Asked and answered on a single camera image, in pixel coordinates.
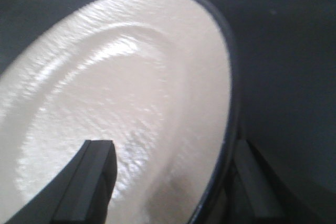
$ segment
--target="plate surface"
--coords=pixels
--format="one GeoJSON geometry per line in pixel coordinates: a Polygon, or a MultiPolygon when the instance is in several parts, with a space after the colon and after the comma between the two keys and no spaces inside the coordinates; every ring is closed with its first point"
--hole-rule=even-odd
{"type": "Polygon", "coordinates": [[[223,144],[226,40],[194,0],[97,0],[45,32],[0,79],[0,221],[85,139],[111,139],[107,223],[185,223],[223,144]]]}

